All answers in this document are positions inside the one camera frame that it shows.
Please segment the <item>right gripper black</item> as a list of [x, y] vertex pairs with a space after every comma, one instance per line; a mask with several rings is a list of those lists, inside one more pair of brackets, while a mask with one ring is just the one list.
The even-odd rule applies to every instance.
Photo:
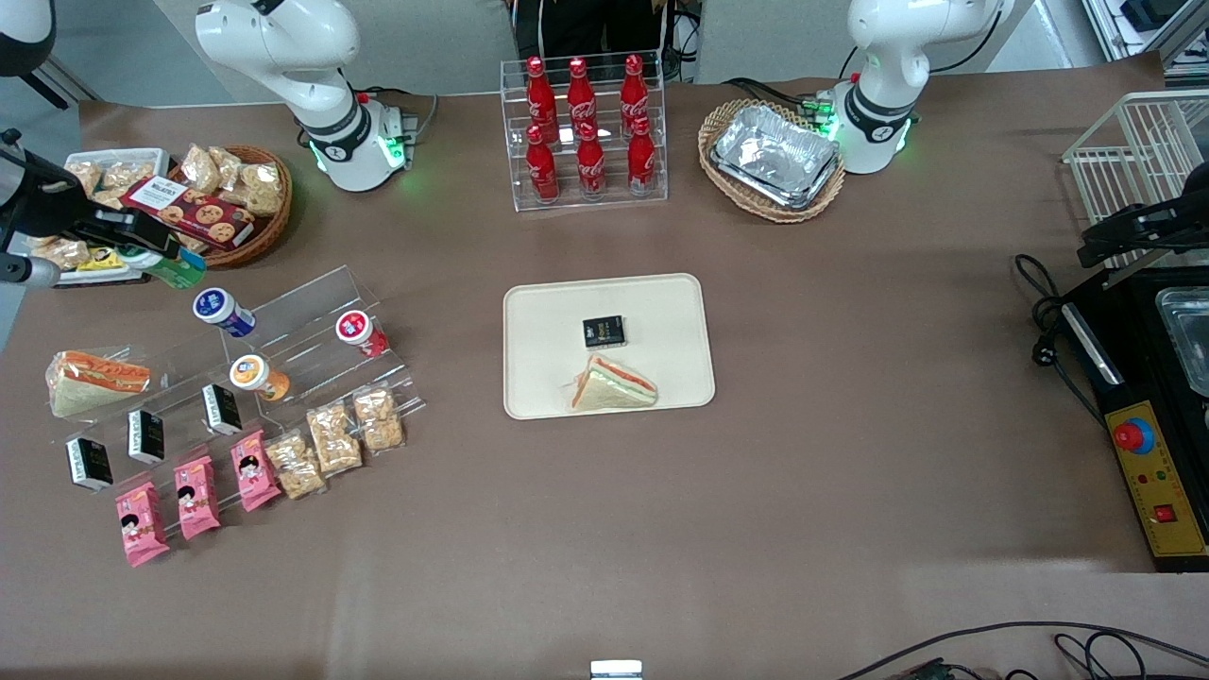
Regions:
[[[66, 235], [89, 249], [154, 250], [177, 258], [180, 244], [170, 227], [145, 212], [97, 211], [79, 177], [16, 142], [2, 142], [1, 253], [17, 235], [37, 238]], [[88, 220], [94, 217], [94, 235]]]

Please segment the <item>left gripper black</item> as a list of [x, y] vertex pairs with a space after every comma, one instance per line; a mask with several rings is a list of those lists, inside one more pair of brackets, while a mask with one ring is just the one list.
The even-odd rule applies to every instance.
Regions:
[[1150, 248], [1193, 250], [1207, 247], [1208, 190], [1204, 188], [1084, 229], [1077, 258], [1082, 267], [1127, 267], [1149, 255]]

